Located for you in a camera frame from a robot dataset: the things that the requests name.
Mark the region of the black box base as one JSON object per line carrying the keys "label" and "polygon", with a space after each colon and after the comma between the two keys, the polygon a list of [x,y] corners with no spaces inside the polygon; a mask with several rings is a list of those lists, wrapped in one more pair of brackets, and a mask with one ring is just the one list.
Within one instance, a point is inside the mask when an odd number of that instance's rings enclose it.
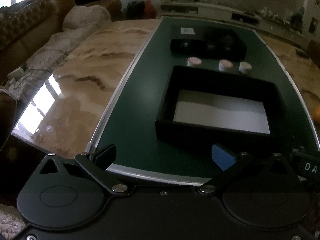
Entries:
{"label": "black box base", "polygon": [[274,83],[175,66],[165,87],[155,131],[157,139],[165,143],[284,151],[292,141],[288,120]]}

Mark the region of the white pink-topped jar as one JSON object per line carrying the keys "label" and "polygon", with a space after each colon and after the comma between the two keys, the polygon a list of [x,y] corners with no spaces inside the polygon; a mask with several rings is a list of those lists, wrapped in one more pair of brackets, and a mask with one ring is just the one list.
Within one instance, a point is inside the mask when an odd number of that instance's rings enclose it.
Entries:
{"label": "white pink-topped jar", "polygon": [[221,72],[230,72],[233,69],[233,64],[228,60],[220,60],[219,61],[219,71]]}
{"label": "white pink-topped jar", "polygon": [[252,65],[248,62],[242,61],[239,63],[239,72],[242,74],[249,74],[249,72],[252,70]]}
{"label": "white pink-topped jar", "polygon": [[197,66],[200,66],[201,64],[202,64],[202,61],[198,57],[189,57],[187,59],[188,67],[197,67]]}

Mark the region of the black box lid with label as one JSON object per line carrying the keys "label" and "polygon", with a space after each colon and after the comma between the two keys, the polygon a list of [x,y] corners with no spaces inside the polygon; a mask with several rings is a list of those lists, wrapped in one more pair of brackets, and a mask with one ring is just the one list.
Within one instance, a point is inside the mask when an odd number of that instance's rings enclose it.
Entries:
{"label": "black box lid with label", "polygon": [[171,28],[170,52],[175,57],[244,61],[247,46],[232,29],[209,26]]}

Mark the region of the dark green desk mat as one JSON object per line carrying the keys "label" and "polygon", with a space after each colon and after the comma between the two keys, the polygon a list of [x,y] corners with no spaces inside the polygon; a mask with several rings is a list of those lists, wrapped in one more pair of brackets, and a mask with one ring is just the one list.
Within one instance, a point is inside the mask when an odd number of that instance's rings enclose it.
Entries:
{"label": "dark green desk mat", "polygon": [[170,53],[171,28],[218,27],[234,30],[248,48],[246,61],[251,75],[274,82],[285,101],[294,126],[294,142],[309,153],[319,150],[319,139],[306,104],[280,59],[263,39],[249,28],[204,20],[165,17],[151,33],[129,66],[93,134],[89,152],[113,143],[117,158],[109,172],[180,185],[201,185],[212,178],[210,153],[192,152],[190,140],[178,149],[159,146],[155,120],[173,66],[185,66],[185,58]]}

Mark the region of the orange fruit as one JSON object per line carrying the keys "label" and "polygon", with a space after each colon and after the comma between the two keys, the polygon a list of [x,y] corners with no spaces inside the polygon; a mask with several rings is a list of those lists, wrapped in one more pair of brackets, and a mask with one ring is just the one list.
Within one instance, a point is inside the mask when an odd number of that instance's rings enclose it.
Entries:
{"label": "orange fruit", "polygon": [[313,122],[317,125],[320,124],[320,105],[315,107],[313,114],[312,114]]}

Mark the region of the fluffy beige blanket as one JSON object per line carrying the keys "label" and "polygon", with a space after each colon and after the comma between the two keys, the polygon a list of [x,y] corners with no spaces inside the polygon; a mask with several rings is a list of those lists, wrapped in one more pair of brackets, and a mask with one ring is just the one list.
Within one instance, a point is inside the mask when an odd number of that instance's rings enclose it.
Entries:
{"label": "fluffy beige blanket", "polygon": [[24,75],[1,90],[15,100],[30,100],[76,47],[110,23],[110,13],[100,5],[74,6],[63,21],[62,31],[53,34],[44,46],[26,60]]}

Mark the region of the brown leather sofa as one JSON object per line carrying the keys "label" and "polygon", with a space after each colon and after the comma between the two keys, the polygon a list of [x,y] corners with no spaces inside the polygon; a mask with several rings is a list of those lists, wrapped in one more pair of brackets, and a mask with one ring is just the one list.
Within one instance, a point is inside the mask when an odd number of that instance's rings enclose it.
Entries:
{"label": "brown leather sofa", "polygon": [[[102,0],[86,4],[108,10],[111,21],[122,15],[121,1]],[[34,0],[1,8],[1,81],[62,31],[66,15],[76,6],[71,0]]]}

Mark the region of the white low tv cabinet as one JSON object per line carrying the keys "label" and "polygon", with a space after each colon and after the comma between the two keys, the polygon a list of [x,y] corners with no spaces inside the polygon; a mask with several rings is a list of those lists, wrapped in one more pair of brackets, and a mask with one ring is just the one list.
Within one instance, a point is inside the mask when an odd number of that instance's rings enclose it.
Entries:
{"label": "white low tv cabinet", "polygon": [[303,34],[291,29],[284,21],[273,22],[265,20],[258,15],[221,5],[200,2],[163,2],[160,5],[160,13],[163,16],[200,18],[243,25],[279,36],[294,43],[308,41]]}

